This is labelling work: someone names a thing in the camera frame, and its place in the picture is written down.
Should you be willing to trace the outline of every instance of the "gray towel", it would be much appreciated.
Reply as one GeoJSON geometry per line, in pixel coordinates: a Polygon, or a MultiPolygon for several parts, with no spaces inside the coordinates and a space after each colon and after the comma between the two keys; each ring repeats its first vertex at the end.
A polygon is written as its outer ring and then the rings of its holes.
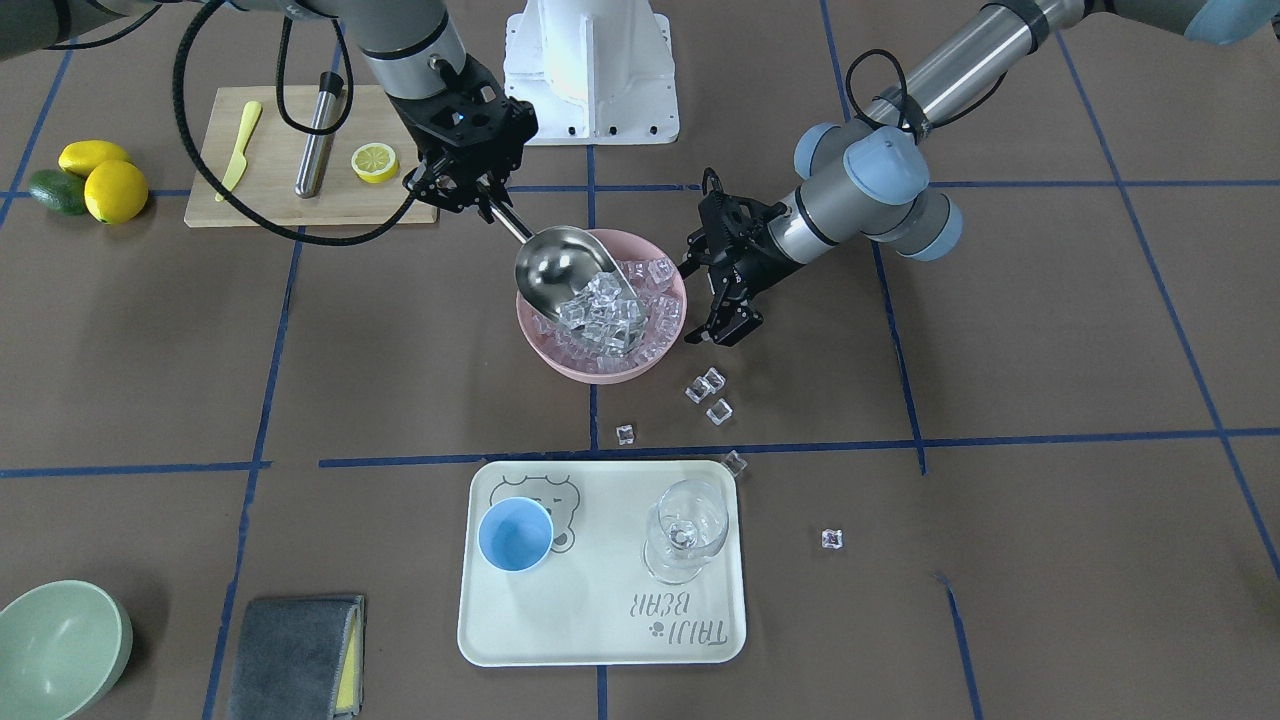
{"type": "Polygon", "coordinates": [[[332,720],[364,596],[255,600],[244,610],[228,720],[332,720]]]}

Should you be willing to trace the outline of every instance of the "brown floor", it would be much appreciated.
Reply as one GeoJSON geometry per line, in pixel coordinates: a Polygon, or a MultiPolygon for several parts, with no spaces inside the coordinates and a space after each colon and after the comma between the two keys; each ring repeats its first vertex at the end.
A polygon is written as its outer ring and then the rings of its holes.
{"type": "MultiPolygon", "coordinates": [[[[500,70],[524,4],[453,5],[500,70]]],[[[832,53],[915,63],[980,3],[654,5],[681,140],[530,149],[530,224],[678,254],[703,167],[765,201],[796,183],[795,140],[842,119],[832,53]]],[[[678,346],[589,388],[530,351],[512,242],[474,217],[344,250],[188,229],[168,77],[193,12],[0,65],[0,605],[69,577],[124,602],[134,660],[84,717],[221,717],[246,602],[334,592],[369,596],[369,720],[1280,716],[1270,28],[1221,49],[1091,18],[924,146],[964,208],[952,255],[850,243],[764,295],[739,347],[678,346]],[[86,137],[134,152],[157,191],[142,217],[100,227],[22,192],[86,137]],[[736,409],[719,428],[681,393],[709,365],[736,409]],[[462,659],[485,460],[730,448],[750,462],[736,660],[462,659]],[[826,527],[845,550],[817,547],[826,527]]],[[[218,87],[270,83],[276,28],[215,17],[191,60],[196,124],[218,87]]],[[[288,82],[310,85],[333,38],[294,36],[288,82]]],[[[690,287],[696,316],[708,295],[690,287]]]]}

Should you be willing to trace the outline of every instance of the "wooden cutting board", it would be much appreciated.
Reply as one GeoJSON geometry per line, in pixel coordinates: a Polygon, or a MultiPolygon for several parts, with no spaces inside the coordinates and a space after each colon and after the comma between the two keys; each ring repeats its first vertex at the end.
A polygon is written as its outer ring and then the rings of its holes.
{"type": "MultiPolygon", "coordinates": [[[[262,117],[244,150],[248,169],[233,192],[257,214],[285,227],[376,225],[404,201],[407,191],[399,181],[417,163],[417,147],[378,86],[356,86],[351,117],[334,136],[320,192],[306,200],[293,193],[293,183],[307,136],[280,119],[275,108],[275,88],[219,88],[201,150],[209,169],[219,178],[227,170],[239,131],[241,111],[250,100],[262,104],[262,117]],[[356,177],[351,169],[351,155],[366,142],[385,142],[396,149],[401,165],[397,177],[378,184],[356,177]]],[[[287,86],[284,100],[296,122],[311,123],[316,86],[287,86]]],[[[434,223],[436,211],[425,202],[416,202],[401,223],[434,223]]],[[[253,220],[241,215],[230,204],[215,202],[214,188],[198,173],[192,181],[186,220],[192,228],[253,225],[253,220]]]]}

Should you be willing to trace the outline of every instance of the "wine glass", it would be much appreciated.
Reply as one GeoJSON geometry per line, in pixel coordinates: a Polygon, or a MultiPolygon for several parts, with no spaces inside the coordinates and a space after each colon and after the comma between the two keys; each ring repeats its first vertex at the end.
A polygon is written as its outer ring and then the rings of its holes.
{"type": "Polygon", "coordinates": [[[649,509],[644,562],[668,585],[687,583],[724,547],[728,509],[724,496],[705,480],[681,480],[649,509]]]}

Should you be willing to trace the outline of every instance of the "light blue joint cover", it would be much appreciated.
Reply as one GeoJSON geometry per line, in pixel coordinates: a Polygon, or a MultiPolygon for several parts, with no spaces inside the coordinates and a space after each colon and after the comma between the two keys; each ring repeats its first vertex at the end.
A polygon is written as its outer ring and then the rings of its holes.
{"type": "Polygon", "coordinates": [[[818,151],[818,143],[822,142],[823,136],[838,127],[836,123],[818,123],[800,136],[796,154],[791,160],[797,176],[809,179],[809,176],[813,174],[813,155],[818,151]]]}
{"type": "Polygon", "coordinates": [[[960,206],[955,204],[954,200],[947,197],[947,206],[950,208],[947,213],[947,223],[942,225],[942,232],[938,237],[933,238],[933,242],[928,247],[920,250],[919,252],[913,252],[911,255],[904,255],[908,260],[916,260],[920,263],[929,263],[942,258],[960,242],[960,236],[964,233],[964,214],[960,213],[960,206]]]}
{"type": "Polygon", "coordinates": [[[1187,26],[1189,40],[1230,45],[1249,37],[1280,13],[1280,0],[1208,0],[1187,26]]]}
{"type": "Polygon", "coordinates": [[[929,187],[929,165],[910,135],[888,126],[845,150],[845,172],[868,197],[906,205],[929,187]]]}

